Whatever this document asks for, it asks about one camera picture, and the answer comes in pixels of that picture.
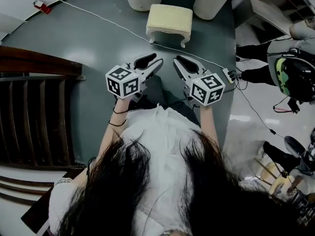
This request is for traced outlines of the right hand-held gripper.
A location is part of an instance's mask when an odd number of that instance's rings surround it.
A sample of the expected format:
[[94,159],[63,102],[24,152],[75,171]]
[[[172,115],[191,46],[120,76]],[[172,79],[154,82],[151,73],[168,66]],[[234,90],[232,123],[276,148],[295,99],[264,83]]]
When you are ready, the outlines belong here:
[[185,82],[184,95],[190,104],[209,106],[221,100],[225,84],[217,73],[206,71],[200,74],[198,61],[187,56],[177,55],[173,66],[180,79]]

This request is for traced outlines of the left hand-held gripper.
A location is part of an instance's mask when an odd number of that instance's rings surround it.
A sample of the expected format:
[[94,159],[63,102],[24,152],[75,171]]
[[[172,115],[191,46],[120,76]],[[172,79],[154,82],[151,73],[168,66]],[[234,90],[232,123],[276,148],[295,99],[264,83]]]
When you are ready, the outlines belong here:
[[146,81],[163,66],[163,59],[153,61],[156,57],[157,54],[152,53],[137,58],[134,64],[114,66],[105,74],[107,90],[119,99],[132,96],[137,102],[147,88]]

